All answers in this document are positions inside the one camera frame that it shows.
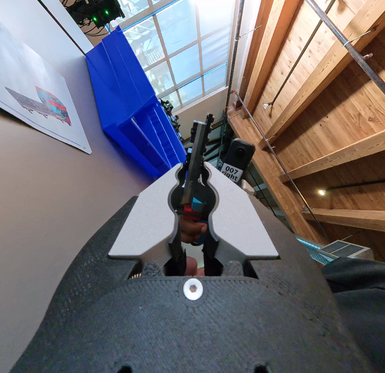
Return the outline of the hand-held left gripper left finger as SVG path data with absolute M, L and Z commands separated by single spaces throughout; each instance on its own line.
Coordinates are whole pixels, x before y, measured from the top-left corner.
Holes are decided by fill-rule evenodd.
M 166 266 L 169 275 L 185 274 L 179 219 L 171 194 L 180 185 L 179 163 L 142 191 L 123 224 L 108 255 L 112 259 L 154 261 Z

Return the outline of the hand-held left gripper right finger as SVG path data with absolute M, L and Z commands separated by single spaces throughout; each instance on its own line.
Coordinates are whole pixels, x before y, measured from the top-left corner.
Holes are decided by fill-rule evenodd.
M 205 162 L 204 168 L 206 186 L 214 193 L 203 247 L 205 275 L 221 275 L 232 261 L 244 268 L 248 261 L 279 260 L 252 203 L 252 187 L 245 180 L 238 185 L 209 163 Z

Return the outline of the toy brick truck model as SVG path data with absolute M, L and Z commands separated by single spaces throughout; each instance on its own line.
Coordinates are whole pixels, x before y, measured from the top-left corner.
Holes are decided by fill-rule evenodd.
M 210 113 L 205 122 L 194 121 L 190 138 L 192 148 L 178 173 L 179 196 L 176 211 L 182 218 L 192 221 L 207 220 L 215 202 L 214 191 L 208 185 L 209 171 L 204 164 L 213 121 L 214 116 Z

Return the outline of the blue plastic bin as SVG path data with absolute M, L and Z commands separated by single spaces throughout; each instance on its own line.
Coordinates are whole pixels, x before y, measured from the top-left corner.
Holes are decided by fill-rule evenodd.
M 153 177 L 184 163 L 183 144 L 119 26 L 86 62 L 104 133 Z

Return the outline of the person's right forearm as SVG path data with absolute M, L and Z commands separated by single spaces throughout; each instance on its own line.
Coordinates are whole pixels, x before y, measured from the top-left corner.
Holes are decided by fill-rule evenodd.
M 321 268 L 343 321 L 374 372 L 385 372 L 385 264 L 338 258 Z

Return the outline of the grey desk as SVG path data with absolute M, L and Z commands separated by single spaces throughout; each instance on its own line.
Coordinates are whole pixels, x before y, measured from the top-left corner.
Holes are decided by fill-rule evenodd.
M 153 178 L 106 137 L 85 56 L 92 48 L 59 0 L 0 0 L 1 23 L 65 78 L 88 155 L 1 110 L 1 372 L 38 329 L 85 243 Z

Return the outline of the person's right hand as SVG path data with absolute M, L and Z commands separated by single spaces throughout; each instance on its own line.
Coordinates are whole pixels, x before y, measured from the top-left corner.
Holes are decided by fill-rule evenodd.
M 185 244 L 197 244 L 200 237 L 207 231 L 207 223 L 179 218 L 181 241 Z

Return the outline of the thin metal rod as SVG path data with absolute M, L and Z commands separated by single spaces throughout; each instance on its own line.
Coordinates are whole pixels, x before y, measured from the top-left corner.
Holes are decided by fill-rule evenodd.
M 259 126 L 257 125 L 256 121 L 254 120 L 252 114 L 250 113 L 250 111 L 247 109 L 247 107 L 245 106 L 243 100 L 241 99 L 241 97 L 239 96 L 238 92 L 236 90 L 231 90 L 230 92 L 231 94 L 234 94 L 237 98 L 238 98 L 238 101 L 240 101 L 241 103 L 241 106 L 242 108 L 247 112 L 249 118 L 252 120 L 253 124 L 255 125 L 255 127 L 257 128 L 259 134 L 261 135 L 262 137 L 262 140 L 266 143 L 268 149 L 270 150 L 270 152 L 273 154 L 273 156 L 275 157 L 275 159 L 277 160 L 278 164 L 280 165 L 280 167 L 282 168 L 284 174 L 287 176 L 288 180 L 290 181 L 291 185 L 293 186 L 293 188 L 295 189 L 295 191 L 298 193 L 298 195 L 300 196 L 300 198 L 302 199 L 302 201 L 304 202 L 305 204 L 305 207 L 307 208 L 307 212 L 310 212 L 310 215 L 311 217 L 313 218 L 313 220 L 315 221 L 315 223 L 317 224 L 317 226 L 319 227 L 319 229 L 321 230 L 323 236 L 326 238 L 326 240 L 328 242 L 330 242 L 330 237 L 327 235 L 326 231 L 324 230 L 323 226 L 321 225 L 321 223 L 319 222 L 319 220 L 316 218 L 316 216 L 314 215 L 314 213 L 312 212 L 311 210 L 311 207 L 309 206 L 308 202 L 306 201 L 306 199 L 304 198 L 304 196 L 302 195 L 301 191 L 298 189 L 298 187 L 296 186 L 295 182 L 293 181 L 293 179 L 291 178 L 291 176 L 288 174 L 288 172 L 286 171 L 286 168 L 285 166 L 282 164 L 282 161 L 280 160 L 280 158 L 277 156 L 277 154 L 275 153 L 274 151 L 274 148 L 271 146 L 271 144 L 269 143 L 269 139 L 267 139 L 265 137 L 265 135 L 263 134 L 262 130 L 259 128 Z

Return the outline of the grey vent grille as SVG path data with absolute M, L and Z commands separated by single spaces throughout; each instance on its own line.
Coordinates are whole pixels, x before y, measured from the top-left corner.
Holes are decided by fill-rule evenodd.
M 373 251 L 369 247 L 356 245 L 347 241 L 334 241 L 318 250 L 319 254 L 328 261 L 338 258 L 374 260 Z

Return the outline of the black rod spot lamp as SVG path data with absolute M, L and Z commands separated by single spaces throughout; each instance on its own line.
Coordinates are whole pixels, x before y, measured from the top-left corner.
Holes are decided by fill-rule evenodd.
M 328 14 L 328 12 L 330 11 L 330 9 L 332 8 L 332 6 L 334 5 L 336 0 L 325 0 L 325 2 L 329 2 L 329 4 L 327 5 L 326 9 L 325 9 L 325 14 Z M 319 30 L 321 24 L 322 24 L 322 20 L 320 19 L 316 25 L 316 27 L 314 28 L 314 30 L 312 31 L 309 39 L 306 41 L 303 49 L 301 50 L 299 56 L 297 57 L 296 61 L 293 63 L 289 73 L 287 74 L 287 76 L 285 77 L 281 87 L 279 88 L 279 90 L 277 91 L 275 97 L 273 98 L 272 101 L 270 101 L 269 103 L 267 104 L 263 104 L 263 108 L 266 110 L 268 107 L 270 106 L 273 106 L 273 104 L 275 103 L 275 101 L 277 100 L 278 96 L 280 95 L 282 89 L 284 88 L 286 82 L 288 81 L 288 79 L 291 77 L 293 71 L 295 70 L 295 68 L 297 67 L 299 61 L 301 60 L 301 58 L 303 57 L 304 53 L 306 52 L 306 49 L 309 47 L 311 41 L 313 40 L 315 34 L 317 33 L 317 31 Z

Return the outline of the large grid window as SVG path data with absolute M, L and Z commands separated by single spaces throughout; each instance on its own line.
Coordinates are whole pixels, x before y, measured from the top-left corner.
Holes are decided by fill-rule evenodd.
M 179 111 L 226 87 L 237 0 L 118 0 L 156 96 Z

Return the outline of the silver ceiling pipe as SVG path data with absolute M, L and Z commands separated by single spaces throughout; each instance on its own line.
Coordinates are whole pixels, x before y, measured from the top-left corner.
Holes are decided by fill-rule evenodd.
M 318 6 L 315 0 L 304 0 L 310 5 L 312 10 L 320 17 L 323 23 L 331 30 L 335 37 L 342 43 L 343 47 L 347 49 L 349 54 L 358 63 L 362 70 L 368 75 L 368 77 L 378 86 L 378 88 L 384 93 L 385 83 L 384 81 L 373 71 L 373 69 L 363 59 L 362 55 L 355 50 L 344 34 L 336 27 L 336 25 L 329 19 L 327 14 Z

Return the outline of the open instruction booklet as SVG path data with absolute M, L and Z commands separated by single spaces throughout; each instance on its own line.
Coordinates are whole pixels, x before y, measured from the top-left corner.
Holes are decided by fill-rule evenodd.
M 0 106 L 32 128 L 91 154 L 64 77 L 0 26 Z

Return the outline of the black equipment box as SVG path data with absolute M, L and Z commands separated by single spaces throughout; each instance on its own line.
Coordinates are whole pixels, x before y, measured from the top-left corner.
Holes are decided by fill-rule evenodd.
M 60 2 L 79 26 L 93 23 L 99 29 L 118 17 L 124 17 L 118 0 L 60 0 Z

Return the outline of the silver ventilation duct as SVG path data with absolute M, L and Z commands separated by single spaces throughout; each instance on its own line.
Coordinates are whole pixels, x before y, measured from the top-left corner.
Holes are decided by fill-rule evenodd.
M 313 260 L 318 261 L 319 263 L 322 263 L 320 261 L 322 257 L 320 256 L 319 250 L 321 250 L 324 247 L 324 245 L 321 245 L 318 242 L 305 239 L 298 235 L 295 235 L 295 237 L 297 241 L 299 241 L 305 247 L 305 249 L 307 250 L 307 252 L 309 253 L 309 255 Z

